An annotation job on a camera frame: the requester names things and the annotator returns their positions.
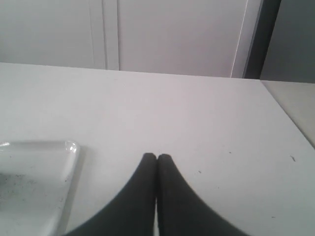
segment gray wall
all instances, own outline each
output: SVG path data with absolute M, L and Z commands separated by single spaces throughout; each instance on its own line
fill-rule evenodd
M 262 80 L 315 83 L 315 1 L 282 0 Z

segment clear plastic tray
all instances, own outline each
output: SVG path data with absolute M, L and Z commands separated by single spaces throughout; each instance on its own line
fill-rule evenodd
M 0 143 L 0 235 L 56 234 L 79 151 L 71 141 Z

